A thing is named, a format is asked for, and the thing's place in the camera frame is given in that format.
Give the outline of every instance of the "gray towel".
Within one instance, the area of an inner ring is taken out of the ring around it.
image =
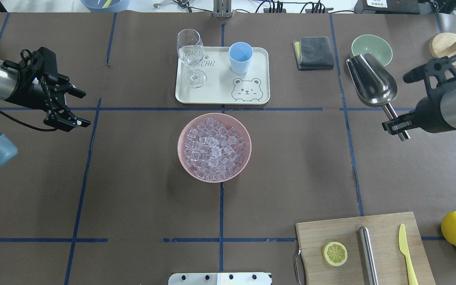
[[[326,36],[301,38],[293,41],[296,66],[299,70],[331,70],[333,54]]]

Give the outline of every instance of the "wooden cutting board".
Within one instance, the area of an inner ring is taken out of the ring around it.
[[[369,229],[380,285],[407,285],[404,256],[399,250],[399,226],[404,224],[416,279],[420,285],[435,285],[422,238],[412,212],[371,215],[296,224],[298,245],[306,271],[306,284],[364,285],[357,231]],[[323,259],[323,247],[330,241],[342,243],[348,251],[346,263],[331,266]]]

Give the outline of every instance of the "glass base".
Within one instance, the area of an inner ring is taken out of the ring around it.
[[[194,70],[186,73],[186,84],[191,88],[199,88],[205,85],[207,81],[207,76],[201,70]]]

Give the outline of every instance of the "wooden disc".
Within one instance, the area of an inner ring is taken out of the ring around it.
[[[431,38],[429,42],[429,51],[430,54],[435,58],[440,58],[443,56],[453,56],[456,54],[456,51],[448,53],[448,47],[451,47],[456,42],[456,34],[452,32],[444,32],[438,34],[434,38]]]

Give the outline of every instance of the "lemon slice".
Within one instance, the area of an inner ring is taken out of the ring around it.
[[[348,251],[342,243],[331,241],[323,248],[323,258],[332,266],[341,266],[348,259]]]

